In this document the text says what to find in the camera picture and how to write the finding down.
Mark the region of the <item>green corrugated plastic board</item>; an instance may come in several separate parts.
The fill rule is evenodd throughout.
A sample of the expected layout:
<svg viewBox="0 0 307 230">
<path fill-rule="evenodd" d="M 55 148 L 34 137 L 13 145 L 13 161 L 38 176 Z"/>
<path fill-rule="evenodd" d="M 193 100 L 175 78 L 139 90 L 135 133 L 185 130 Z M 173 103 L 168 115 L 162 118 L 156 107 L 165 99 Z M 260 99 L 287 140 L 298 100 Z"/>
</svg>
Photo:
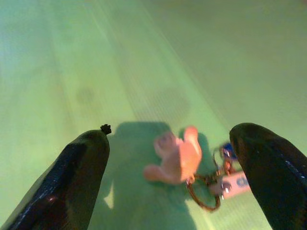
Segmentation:
<svg viewBox="0 0 307 230">
<path fill-rule="evenodd" d="M 62 149 L 110 124 L 88 230 L 272 230 L 251 192 L 202 210 L 147 182 L 154 139 L 236 124 L 307 154 L 307 0 L 0 0 L 0 227 Z"/>
</svg>

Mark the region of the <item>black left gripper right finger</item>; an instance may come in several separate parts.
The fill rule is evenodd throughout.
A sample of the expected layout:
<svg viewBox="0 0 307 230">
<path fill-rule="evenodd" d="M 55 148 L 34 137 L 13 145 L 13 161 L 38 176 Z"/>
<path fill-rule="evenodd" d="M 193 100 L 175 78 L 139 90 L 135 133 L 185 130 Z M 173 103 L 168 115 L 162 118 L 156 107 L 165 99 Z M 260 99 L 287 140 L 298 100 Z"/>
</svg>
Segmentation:
<svg viewBox="0 0 307 230">
<path fill-rule="evenodd" d="M 229 139 L 272 230 L 307 230 L 307 156 L 254 123 L 235 125 Z"/>
</svg>

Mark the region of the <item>keyring with pink figure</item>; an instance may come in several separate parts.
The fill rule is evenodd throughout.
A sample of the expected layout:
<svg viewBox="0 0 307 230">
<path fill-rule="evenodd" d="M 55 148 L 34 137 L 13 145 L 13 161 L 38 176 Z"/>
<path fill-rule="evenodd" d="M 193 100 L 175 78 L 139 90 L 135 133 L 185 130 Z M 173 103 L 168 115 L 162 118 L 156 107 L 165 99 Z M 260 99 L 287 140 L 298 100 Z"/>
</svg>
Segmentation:
<svg viewBox="0 0 307 230">
<path fill-rule="evenodd" d="M 230 142 L 218 147 L 222 165 L 215 164 L 215 172 L 209 175 L 197 174 L 202 160 L 198 137 L 198 129 L 195 126 L 188 126 L 184 130 L 183 138 L 177 137 L 172 131 L 158 136 L 153 147 L 161 163 L 146 165 L 143 176 L 150 182 L 185 184 L 195 203 L 203 210 L 213 212 L 220 207 L 221 199 L 232 198 L 251 189 L 245 173 L 233 167 L 238 159 Z M 192 186 L 197 180 L 201 180 L 213 195 L 214 206 L 207 205 L 197 197 Z"/>
</svg>

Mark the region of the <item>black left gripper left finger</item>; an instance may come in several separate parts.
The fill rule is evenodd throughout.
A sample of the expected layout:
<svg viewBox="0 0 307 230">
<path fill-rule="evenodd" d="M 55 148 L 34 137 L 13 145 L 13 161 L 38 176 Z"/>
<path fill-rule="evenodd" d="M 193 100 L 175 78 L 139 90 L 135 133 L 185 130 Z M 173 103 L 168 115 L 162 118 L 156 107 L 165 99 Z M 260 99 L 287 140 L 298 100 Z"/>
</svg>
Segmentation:
<svg viewBox="0 0 307 230">
<path fill-rule="evenodd" d="M 36 179 L 0 230 L 88 230 L 110 154 L 111 125 L 81 133 Z"/>
</svg>

